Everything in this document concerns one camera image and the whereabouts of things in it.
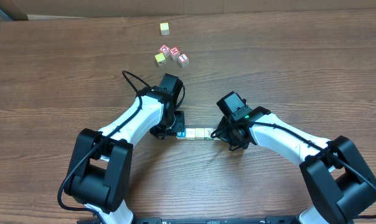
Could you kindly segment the blue edged wooden block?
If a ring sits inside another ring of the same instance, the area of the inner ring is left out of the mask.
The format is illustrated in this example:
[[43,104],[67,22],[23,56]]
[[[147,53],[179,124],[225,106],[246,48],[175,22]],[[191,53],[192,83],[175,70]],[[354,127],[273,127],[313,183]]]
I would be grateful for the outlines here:
[[176,138],[177,139],[186,139],[186,132],[185,131],[178,132],[177,135],[176,135]]

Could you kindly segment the beige drawing wooden block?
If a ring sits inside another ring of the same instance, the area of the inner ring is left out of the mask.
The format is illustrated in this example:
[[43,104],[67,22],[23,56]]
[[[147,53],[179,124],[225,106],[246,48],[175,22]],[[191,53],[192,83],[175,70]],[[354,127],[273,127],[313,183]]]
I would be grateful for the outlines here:
[[204,129],[204,139],[205,140],[213,140],[211,134],[213,133],[214,128],[205,128]]

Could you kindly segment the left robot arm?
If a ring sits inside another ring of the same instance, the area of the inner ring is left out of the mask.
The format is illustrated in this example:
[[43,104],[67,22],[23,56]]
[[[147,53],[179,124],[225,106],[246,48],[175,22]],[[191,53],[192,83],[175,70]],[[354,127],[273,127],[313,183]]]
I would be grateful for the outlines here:
[[183,82],[165,74],[158,86],[135,89],[134,103],[111,124],[94,131],[83,129],[77,136],[67,175],[57,201],[64,210],[62,194],[82,204],[79,211],[93,215],[91,223],[133,223],[134,213],[126,206],[133,148],[146,133],[165,139],[185,130],[180,107]]

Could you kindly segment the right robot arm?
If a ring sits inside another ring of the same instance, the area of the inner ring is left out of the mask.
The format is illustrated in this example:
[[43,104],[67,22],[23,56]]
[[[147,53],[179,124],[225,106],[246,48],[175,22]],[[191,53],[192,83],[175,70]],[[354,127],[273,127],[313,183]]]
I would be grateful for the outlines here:
[[305,133],[262,106],[250,108],[234,91],[217,106],[223,117],[212,138],[227,143],[230,151],[259,145],[299,167],[313,204],[293,223],[376,219],[376,215],[363,213],[376,202],[376,177],[350,139],[330,140]]

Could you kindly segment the beige picture wooden block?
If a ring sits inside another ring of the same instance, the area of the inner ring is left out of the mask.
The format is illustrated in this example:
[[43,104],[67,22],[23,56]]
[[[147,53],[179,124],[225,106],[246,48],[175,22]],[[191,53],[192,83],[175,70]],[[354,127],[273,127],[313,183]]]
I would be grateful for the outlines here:
[[194,140],[195,139],[195,128],[187,128],[186,129],[186,139],[187,140]]

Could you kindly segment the yellow top wooden block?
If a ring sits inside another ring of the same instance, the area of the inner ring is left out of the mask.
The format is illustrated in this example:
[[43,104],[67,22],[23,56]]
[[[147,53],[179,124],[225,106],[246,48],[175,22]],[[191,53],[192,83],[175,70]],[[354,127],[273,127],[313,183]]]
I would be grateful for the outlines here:
[[195,128],[195,140],[204,140],[204,138],[205,138],[205,129]]

